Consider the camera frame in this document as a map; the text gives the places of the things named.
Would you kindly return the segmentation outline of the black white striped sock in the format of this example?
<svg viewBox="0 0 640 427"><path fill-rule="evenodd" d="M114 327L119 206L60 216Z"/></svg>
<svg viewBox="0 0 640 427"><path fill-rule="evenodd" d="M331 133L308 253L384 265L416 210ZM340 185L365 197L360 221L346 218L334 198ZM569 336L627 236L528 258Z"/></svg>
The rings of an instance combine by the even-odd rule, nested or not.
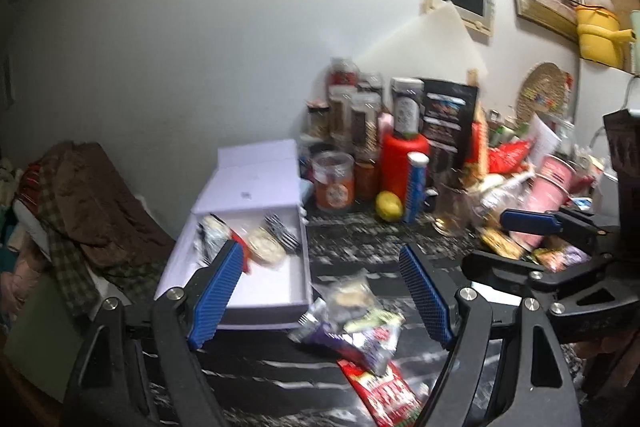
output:
<svg viewBox="0 0 640 427"><path fill-rule="evenodd" d="M194 249L201 267L211 265L231 237L231 229L224 221L214 215L204 216L198 222L194 239Z"/></svg>

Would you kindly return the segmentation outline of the small red gold snack packet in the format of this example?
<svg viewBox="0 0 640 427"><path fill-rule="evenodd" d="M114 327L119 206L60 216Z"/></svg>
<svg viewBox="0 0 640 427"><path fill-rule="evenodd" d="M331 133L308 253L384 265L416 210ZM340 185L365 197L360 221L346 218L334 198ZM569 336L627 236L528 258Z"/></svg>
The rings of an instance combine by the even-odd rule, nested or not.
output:
<svg viewBox="0 0 640 427"><path fill-rule="evenodd" d="M244 274L250 274L250 248L248 248L247 243L242 239L242 236L235 231L231 231L231 238L241 247L243 257L242 272Z"/></svg>

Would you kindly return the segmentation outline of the black white checkered cloth roll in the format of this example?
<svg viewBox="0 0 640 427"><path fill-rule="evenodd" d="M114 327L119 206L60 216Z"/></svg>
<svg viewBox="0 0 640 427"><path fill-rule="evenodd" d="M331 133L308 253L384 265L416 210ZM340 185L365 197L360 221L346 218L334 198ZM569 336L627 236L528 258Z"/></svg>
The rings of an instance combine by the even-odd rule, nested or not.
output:
<svg viewBox="0 0 640 427"><path fill-rule="evenodd" d="M297 255L302 251L297 237L288 231L288 228L275 213L265 215L264 227L288 254Z"/></svg>

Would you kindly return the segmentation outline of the large red snack packet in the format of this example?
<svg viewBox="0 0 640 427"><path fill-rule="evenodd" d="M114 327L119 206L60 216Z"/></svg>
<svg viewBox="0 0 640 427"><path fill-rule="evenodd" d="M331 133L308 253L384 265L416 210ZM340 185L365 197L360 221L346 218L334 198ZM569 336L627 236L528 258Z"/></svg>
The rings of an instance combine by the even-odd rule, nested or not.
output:
<svg viewBox="0 0 640 427"><path fill-rule="evenodd" d="M338 360L337 365L370 413L375 425L414 425L421 412L421 402L392 362L387 364L382 376L369 373L346 360Z"/></svg>

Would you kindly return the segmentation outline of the clear bag of nuts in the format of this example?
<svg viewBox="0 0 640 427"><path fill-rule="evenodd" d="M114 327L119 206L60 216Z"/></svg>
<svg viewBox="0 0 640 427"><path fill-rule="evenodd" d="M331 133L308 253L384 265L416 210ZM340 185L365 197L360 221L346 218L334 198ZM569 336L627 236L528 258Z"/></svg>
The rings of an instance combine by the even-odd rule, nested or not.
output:
<svg viewBox="0 0 640 427"><path fill-rule="evenodd" d="M326 317L334 324L360 319L381 306L364 270L327 284L313 283L312 288L326 304Z"/></svg>

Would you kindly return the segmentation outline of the purple silver snack packet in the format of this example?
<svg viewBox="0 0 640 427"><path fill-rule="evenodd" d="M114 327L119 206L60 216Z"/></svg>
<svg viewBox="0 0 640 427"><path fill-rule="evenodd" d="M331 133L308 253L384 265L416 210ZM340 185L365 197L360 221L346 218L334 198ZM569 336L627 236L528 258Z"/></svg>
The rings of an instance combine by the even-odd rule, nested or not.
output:
<svg viewBox="0 0 640 427"><path fill-rule="evenodd" d="M402 325L349 334L344 332L344 324L330 322L326 317L326 304L318 298L299 317L297 327L288 334L288 339L300 345L330 350L360 369L382 376L396 353Z"/></svg>

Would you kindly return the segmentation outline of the green white paper sachet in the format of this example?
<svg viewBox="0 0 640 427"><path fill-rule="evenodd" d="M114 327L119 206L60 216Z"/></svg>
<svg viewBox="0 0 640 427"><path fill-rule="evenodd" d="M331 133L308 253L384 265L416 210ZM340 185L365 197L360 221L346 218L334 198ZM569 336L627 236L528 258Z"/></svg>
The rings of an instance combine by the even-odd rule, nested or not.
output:
<svg viewBox="0 0 640 427"><path fill-rule="evenodd" d="M346 322L343 326L345 333L364 332L379 327L400 327L405 323L405 317L401 313L374 308L358 319Z"/></svg>

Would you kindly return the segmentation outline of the pink cup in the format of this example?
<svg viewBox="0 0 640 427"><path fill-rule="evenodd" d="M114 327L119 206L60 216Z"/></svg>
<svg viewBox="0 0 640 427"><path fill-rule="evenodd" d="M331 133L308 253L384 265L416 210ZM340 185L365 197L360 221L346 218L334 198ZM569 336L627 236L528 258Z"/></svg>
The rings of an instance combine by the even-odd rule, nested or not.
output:
<svg viewBox="0 0 640 427"><path fill-rule="evenodd" d="M566 161L546 156L520 210L536 213L559 210L568 199L566 189L570 186L574 173L575 169Z"/></svg>

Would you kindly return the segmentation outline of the glass measuring mug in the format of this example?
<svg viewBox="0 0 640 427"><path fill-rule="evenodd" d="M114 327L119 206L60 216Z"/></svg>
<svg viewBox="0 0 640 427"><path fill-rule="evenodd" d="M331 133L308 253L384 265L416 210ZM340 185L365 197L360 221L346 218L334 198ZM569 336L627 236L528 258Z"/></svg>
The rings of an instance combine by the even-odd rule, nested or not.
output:
<svg viewBox="0 0 640 427"><path fill-rule="evenodd" d="M445 236L458 236L468 228L470 204L468 194L462 187L442 184L438 188L433 213L434 229Z"/></svg>

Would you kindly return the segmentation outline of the brown clothes pile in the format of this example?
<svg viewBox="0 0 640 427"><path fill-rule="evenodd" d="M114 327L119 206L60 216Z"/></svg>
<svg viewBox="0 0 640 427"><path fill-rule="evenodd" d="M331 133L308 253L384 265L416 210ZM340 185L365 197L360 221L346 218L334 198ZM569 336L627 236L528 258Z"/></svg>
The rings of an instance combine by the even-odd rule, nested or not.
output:
<svg viewBox="0 0 640 427"><path fill-rule="evenodd" d="M96 309L97 277L132 303L153 298L175 241L129 191L100 144L51 147L28 165L18 195L43 229L73 319Z"/></svg>

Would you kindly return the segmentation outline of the blue effervescent tablet tube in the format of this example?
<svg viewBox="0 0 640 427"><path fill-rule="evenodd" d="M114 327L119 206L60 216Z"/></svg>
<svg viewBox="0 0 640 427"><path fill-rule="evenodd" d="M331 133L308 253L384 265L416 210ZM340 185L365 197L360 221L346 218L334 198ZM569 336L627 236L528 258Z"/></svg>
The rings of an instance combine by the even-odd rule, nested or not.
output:
<svg viewBox="0 0 640 427"><path fill-rule="evenodd" d="M418 217L424 196L427 167L430 158L421 152L410 152L408 158L408 178L405 195L404 222L413 223Z"/></svg>

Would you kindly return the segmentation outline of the round woven basket tray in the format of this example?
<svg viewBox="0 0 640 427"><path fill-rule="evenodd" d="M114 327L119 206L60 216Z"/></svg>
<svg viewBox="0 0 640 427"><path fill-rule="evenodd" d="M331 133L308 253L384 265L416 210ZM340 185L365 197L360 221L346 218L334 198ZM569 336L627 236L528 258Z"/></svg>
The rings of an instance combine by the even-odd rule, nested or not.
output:
<svg viewBox="0 0 640 427"><path fill-rule="evenodd" d="M574 77L551 62L540 63L526 76L515 102L518 124L528 124L535 113L562 116L570 105Z"/></svg>

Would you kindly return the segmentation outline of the open white gift box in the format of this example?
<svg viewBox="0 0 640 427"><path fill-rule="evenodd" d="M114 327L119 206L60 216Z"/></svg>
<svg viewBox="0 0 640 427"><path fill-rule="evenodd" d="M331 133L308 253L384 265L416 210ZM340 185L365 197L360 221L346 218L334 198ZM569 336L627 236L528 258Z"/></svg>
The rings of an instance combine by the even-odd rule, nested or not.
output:
<svg viewBox="0 0 640 427"><path fill-rule="evenodd" d="M194 202L156 293L184 286L197 269L194 239L198 222L214 215L242 236L250 248L250 274L234 286L224 329L289 329L312 301L307 235L293 140L260 142L218 150L218 166ZM268 213L280 217L302 251L288 254L267 232Z"/></svg>

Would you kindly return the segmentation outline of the black standing pouch bag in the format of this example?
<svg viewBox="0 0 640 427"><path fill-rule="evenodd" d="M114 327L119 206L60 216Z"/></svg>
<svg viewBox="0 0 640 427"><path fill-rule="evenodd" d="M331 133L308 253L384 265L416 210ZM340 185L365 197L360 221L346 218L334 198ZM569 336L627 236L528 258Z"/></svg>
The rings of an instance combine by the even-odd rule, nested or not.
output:
<svg viewBox="0 0 640 427"><path fill-rule="evenodd" d="M422 134L430 144L431 172L461 169L472 135L478 88L424 79Z"/></svg>

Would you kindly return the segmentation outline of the yellow lemon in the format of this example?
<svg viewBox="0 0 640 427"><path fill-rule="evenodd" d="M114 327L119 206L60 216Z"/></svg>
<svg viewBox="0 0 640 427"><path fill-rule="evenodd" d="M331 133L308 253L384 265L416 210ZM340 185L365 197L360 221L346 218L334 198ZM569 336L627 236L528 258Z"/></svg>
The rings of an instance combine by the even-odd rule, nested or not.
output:
<svg viewBox="0 0 640 427"><path fill-rule="evenodd" d="M383 221L397 222L404 215L404 204L393 192L382 191L376 196L375 211Z"/></svg>

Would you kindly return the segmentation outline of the red plastic canister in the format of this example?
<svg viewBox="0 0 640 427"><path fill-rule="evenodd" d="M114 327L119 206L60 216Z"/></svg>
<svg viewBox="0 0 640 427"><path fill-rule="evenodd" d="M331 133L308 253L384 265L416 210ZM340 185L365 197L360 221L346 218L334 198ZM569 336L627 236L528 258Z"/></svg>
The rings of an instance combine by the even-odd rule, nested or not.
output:
<svg viewBox="0 0 640 427"><path fill-rule="evenodd" d="M409 161L412 152L430 155L430 144L424 135L418 134L414 139L404 140L392 134L386 135L382 142L380 166L380 189L382 192L395 194L401 202L405 202Z"/></svg>

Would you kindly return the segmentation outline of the red spice jar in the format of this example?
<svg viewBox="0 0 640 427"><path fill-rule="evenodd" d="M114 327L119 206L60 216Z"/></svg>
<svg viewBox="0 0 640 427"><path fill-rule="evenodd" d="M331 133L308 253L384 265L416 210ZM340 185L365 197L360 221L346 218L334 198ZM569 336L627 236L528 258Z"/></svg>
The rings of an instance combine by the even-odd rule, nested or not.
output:
<svg viewBox="0 0 640 427"><path fill-rule="evenodd" d="M375 159L358 160L354 167L355 197L359 202L371 202L378 194L378 162Z"/></svg>

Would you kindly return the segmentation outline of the dark labelled jar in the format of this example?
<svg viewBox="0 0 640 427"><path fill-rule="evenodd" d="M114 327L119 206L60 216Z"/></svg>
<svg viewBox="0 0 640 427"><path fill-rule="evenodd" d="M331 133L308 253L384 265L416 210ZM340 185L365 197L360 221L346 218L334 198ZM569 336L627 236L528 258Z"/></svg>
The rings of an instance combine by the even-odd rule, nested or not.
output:
<svg viewBox="0 0 640 427"><path fill-rule="evenodd" d="M412 140L420 133L424 83L418 78L395 77L390 83L393 98L394 135Z"/></svg>

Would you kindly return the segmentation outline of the yellow kettle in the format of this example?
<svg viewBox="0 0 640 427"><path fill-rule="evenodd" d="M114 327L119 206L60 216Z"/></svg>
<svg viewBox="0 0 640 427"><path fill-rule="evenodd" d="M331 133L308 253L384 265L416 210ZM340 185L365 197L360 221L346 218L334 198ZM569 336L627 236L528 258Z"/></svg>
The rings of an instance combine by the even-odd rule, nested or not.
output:
<svg viewBox="0 0 640 427"><path fill-rule="evenodd" d="M623 46L637 40L632 29L620 28L620 20L603 6L578 4L575 8L580 56L593 63L621 68Z"/></svg>

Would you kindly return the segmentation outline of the tall jar of seeds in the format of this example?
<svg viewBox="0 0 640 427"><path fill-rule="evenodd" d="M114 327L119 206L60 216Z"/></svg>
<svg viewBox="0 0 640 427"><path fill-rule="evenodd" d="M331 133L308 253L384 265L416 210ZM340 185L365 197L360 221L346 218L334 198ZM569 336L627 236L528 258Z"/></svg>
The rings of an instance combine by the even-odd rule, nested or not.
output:
<svg viewBox="0 0 640 427"><path fill-rule="evenodd" d="M350 102L352 146L357 155L373 157L378 151L378 115L381 98L374 92L358 92Z"/></svg>

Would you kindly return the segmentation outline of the clear jar orange label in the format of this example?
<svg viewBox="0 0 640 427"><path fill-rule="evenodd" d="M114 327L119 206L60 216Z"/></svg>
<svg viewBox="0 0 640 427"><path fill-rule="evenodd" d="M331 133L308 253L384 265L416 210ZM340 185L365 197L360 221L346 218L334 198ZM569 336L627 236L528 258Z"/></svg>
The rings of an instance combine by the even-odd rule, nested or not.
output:
<svg viewBox="0 0 640 427"><path fill-rule="evenodd" d="M355 199L354 158L344 152L327 150L311 158L314 197L320 210L349 210Z"/></svg>

